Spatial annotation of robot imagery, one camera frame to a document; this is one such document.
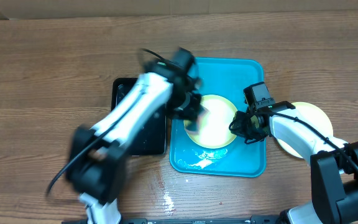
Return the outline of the green scrub sponge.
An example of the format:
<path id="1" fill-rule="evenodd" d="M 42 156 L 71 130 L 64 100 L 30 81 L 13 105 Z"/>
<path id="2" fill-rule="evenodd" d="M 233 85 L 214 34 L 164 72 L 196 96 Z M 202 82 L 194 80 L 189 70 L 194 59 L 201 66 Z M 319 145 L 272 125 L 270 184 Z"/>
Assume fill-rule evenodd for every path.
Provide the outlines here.
<path id="1" fill-rule="evenodd" d="M 189 133 L 198 133 L 201 127 L 201 123 L 208 113 L 209 113 L 208 109 L 201 107 L 196 119 L 186 120 L 184 122 L 185 131 Z"/>

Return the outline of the yellow-green plate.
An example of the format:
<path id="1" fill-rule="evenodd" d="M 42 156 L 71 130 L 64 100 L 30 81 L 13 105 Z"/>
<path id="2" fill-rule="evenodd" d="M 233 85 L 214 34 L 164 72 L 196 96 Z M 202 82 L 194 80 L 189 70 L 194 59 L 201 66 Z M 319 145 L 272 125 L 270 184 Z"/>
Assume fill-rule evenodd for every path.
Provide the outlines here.
<path id="1" fill-rule="evenodd" d="M 219 95 L 204 95 L 202 107 L 209 110 L 198 133 L 186 132 L 197 145 L 207 149 L 225 147 L 236 138 L 229 130 L 237 108 L 228 99 Z"/>
<path id="2" fill-rule="evenodd" d="M 303 116 L 303 121 L 313 125 L 318 131 L 322 131 L 325 136 L 334 134 L 331 121 L 322 109 L 307 102 L 293 102 L 292 105 Z"/>

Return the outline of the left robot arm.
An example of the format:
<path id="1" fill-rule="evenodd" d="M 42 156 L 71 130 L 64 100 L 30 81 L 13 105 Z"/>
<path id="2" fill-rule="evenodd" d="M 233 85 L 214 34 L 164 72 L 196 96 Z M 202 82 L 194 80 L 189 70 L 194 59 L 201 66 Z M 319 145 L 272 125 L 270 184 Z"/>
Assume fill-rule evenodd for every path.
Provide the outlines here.
<path id="1" fill-rule="evenodd" d="M 129 146 L 158 109 L 164 107 L 169 118 L 198 119 L 200 80 L 188 74 L 194 64 L 193 54 L 183 48 L 170 60 L 157 57 L 145 63 L 132 89 L 105 118 L 75 130 L 62 171 L 85 205 L 85 223 L 121 221 L 117 198 L 126 181 Z"/>

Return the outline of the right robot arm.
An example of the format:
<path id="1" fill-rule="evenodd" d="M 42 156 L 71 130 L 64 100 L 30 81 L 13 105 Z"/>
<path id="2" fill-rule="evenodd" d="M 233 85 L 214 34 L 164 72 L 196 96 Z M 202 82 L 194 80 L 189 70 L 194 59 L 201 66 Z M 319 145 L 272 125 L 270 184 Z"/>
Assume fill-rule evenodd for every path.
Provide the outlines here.
<path id="1" fill-rule="evenodd" d="M 358 221 L 358 141 L 336 138 L 301 114 L 295 105 L 275 102 L 264 82 L 244 89 L 245 112 L 229 130 L 246 144 L 274 137 L 292 147 L 311 168 L 311 201 L 282 211 L 274 223 Z"/>

